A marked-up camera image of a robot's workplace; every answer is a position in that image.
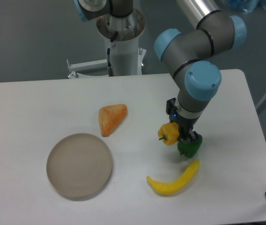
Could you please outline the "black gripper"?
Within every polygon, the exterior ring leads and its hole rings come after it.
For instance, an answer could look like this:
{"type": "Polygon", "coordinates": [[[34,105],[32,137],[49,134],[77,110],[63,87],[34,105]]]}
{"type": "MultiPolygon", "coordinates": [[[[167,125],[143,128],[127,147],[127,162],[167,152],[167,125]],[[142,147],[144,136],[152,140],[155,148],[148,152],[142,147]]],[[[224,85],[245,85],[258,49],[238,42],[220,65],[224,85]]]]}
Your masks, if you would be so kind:
{"type": "Polygon", "coordinates": [[[193,130],[193,125],[197,122],[198,118],[187,119],[179,114],[170,115],[170,122],[178,124],[179,138],[184,143],[191,143],[199,138],[196,131],[193,130]]]}

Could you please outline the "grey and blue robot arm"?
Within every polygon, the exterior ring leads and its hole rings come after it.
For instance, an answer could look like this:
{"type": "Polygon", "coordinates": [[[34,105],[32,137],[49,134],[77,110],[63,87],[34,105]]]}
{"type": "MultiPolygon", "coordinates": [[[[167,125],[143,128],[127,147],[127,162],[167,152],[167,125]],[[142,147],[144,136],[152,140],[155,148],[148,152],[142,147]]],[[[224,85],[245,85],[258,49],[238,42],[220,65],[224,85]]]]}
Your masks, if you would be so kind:
{"type": "MultiPolygon", "coordinates": [[[[141,65],[135,41],[145,19],[133,1],[76,0],[74,5],[83,21],[96,19],[107,43],[104,63],[109,76],[137,74],[141,65]]],[[[178,5],[195,30],[184,35],[168,29],[157,37],[154,50],[179,88],[178,96],[167,101],[166,113],[178,124],[178,139],[191,143],[199,139],[193,126],[222,80],[208,58],[241,45],[247,29],[240,17],[226,16],[212,0],[180,0],[178,5]]]]}

